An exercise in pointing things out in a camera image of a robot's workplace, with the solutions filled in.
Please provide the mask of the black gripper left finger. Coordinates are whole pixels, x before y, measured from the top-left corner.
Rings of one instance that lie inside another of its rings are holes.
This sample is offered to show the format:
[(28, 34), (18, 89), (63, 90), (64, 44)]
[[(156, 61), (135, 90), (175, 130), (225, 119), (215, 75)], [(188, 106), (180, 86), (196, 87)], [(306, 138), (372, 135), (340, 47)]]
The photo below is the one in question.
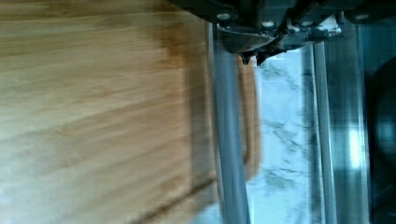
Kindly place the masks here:
[(261, 29), (249, 26), (229, 24), (217, 25), (219, 41), (224, 49), (230, 53), (238, 54), (243, 64), (248, 64), (251, 57), (255, 56), (260, 48), (276, 39)]

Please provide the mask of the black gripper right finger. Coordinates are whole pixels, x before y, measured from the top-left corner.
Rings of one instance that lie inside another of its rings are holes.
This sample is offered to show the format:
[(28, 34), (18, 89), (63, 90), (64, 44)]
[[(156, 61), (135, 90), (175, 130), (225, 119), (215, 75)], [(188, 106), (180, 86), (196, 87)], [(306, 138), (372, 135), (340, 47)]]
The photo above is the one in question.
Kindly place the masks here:
[(303, 32), (295, 32), (292, 30), (278, 31), (275, 40), (259, 48), (256, 54), (256, 64), (260, 66), (270, 57), (302, 47), (305, 39), (306, 34)]

